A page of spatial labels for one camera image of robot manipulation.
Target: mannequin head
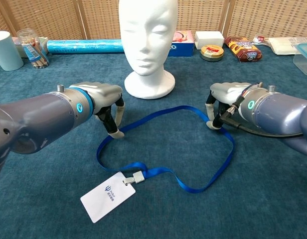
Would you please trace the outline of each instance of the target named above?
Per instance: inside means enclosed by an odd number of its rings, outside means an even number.
[[[177,24],[177,0],[120,0],[119,22],[131,68],[140,76],[163,68]]]

